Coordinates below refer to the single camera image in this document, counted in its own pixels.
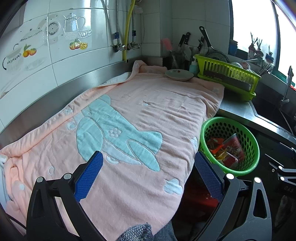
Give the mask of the grey gloved hand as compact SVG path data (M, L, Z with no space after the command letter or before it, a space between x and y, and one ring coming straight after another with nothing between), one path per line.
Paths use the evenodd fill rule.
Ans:
M140 224L129 227L116 241L149 241L154 240L150 224Z

